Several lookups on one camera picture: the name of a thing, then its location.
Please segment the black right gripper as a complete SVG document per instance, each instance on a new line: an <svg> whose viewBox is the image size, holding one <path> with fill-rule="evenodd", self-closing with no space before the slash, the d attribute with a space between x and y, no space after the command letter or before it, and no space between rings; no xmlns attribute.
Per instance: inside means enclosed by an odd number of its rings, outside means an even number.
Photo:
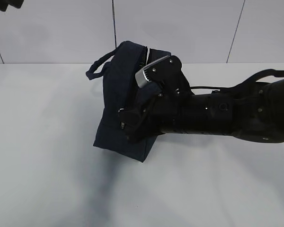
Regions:
<svg viewBox="0 0 284 227"><path fill-rule="evenodd" d="M158 94L147 100L145 104L119 109L118 118L121 129L130 143L138 143L163 134L159 129L158 121L152 117L154 104L162 97L163 94Z"/></svg>

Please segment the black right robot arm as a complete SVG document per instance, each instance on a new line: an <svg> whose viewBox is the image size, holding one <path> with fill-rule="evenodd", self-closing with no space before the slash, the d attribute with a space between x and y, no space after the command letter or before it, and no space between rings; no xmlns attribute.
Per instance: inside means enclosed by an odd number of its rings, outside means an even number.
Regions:
<svg viewBox="0 0 284 227"><path fill-rule="evenodd" d="M196 95L181 70L154 74L161 93L121 109L128 140L167 133L232 136L258 143L284 142L284 70L255 73L233 87Z"/></svg>

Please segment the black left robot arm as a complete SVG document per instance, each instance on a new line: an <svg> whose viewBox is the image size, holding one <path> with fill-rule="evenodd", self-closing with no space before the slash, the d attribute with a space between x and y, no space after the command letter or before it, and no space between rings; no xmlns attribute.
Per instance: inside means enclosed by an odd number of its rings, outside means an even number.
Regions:
<svg viewBox="0 0 284 227"><path fill-rule="evenodd" d="M20 9L23 2L23 0L0 0L0 11L5 12L9 6Z"/></svg>

